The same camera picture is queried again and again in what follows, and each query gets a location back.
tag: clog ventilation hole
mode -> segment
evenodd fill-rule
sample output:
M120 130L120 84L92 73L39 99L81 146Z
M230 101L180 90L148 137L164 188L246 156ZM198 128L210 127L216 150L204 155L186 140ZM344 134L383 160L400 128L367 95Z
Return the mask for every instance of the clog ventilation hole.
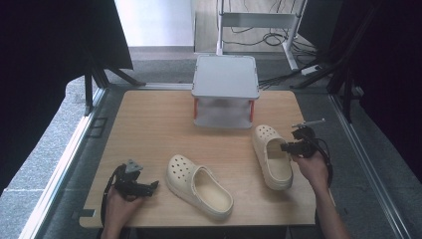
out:
M177 178L184 179L184 181L186 181L185 173L190 174L187 163L183 160L183 157L175 158L174 160L176 161L175 164L171 164L171 167L173 168L173 173L177 175Z
M261 133L261 134L259 134L259 137L264 137L266 135L273 135L273 133L276 133L276 131L273 130L272 128L265 127L265 126L260 127L258 130Z

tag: metal stand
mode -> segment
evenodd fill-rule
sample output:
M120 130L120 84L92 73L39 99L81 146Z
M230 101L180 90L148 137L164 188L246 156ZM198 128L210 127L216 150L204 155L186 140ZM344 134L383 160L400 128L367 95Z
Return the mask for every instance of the metal stand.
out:
M109 66L108 64L104 62L99 62L96 60L96 58L91 53L90 49L85 44L85 39L83 34L81 32L78 32L79 39L81 43L81 47L83 48L84 54L87 57L87 66L85 69L85 102L86 102L86 108L85 108L85 116L88 116L94 109L94 103L93 103L93 82L92 79L94 78L94 81L96 82L97 86L99 88L107 88L109 85L109 80L106 76L105 69L109 69L125 81L129 82L130 84L134 86L145 86L146 83L140 82L128 74L124 73L120 69L116 69L112 66Z
M369 4L369 9L364 16L362 22L360 23L359 27L357 28L354 37L351 39L350 43L348 44L344 55L333 65L326 69L322 69L318 71L314 76L310 77L306 81L296 85L291 86L292 89L303 89L307 86L309 86L312 83L315 83L322 79L323 77L326 77L327 75L333 73L333 77L329 81L328 85L326 86L326 90L330 94L336 94L340 90L341 86L344 84L344 96L343 96L343 114L347 118L348 121L351 121L350 119L350 103L353 99L351 89L353 86L352 83L352 76L349 69L349 62L350 59L357 47L357 44L362 39L363 34L366 32L366 29L369 27L369 24L371 23L376 11L379 9L379 4L377 6L373 6L372 4Z
M298 65L293 57L291 46L298 33L299 23L305 9L306 0L303 0L296 14L271 13L234 13L224 12L224 0L220 1L218 12L218 40L216 55L223 55L223 28L224 27L255 27L289 29L289 38L284 42L283 49L292 71L297 71Z

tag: white box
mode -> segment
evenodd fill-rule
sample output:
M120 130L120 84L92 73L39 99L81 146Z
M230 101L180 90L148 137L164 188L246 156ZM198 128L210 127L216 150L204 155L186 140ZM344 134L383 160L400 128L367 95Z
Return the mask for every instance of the white box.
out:
M192 96L198 126L249 128L260 96L253 57L201 55Z

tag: metal frame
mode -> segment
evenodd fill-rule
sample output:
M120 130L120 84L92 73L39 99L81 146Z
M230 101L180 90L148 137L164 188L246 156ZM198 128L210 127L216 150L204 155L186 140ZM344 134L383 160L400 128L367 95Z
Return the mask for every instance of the metal frame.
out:
M295 39L302 13L305 9L307 0L301 2L300 8L296 14L272 14L272 13L234 13L224 12L224 0L220 1L220 10L218 12L218 40L216 55L223 55L223 28L224 27L255 27L255 28L281 28L289 29L289 38L284 42L283 50L288 59L292 71L298 71L298 64L292 54L291 47Z
M329 95L329 99L396 238L412 238L406 228L406 225L404 224L397 206L394 204L386 186L378 176L378 173L376 172L375 167L373 166L365 148L354 130L353 125L342 113L340 100L334 95Z

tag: black curtain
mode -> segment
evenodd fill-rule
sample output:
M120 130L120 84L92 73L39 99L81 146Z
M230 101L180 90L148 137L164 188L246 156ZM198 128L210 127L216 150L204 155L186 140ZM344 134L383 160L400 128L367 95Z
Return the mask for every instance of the black curtain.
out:
M113 0L0 3L0 190L36 146L91 60L132 69Z
M422 14L417 1L383 1L353 56L360 104L422 181Z

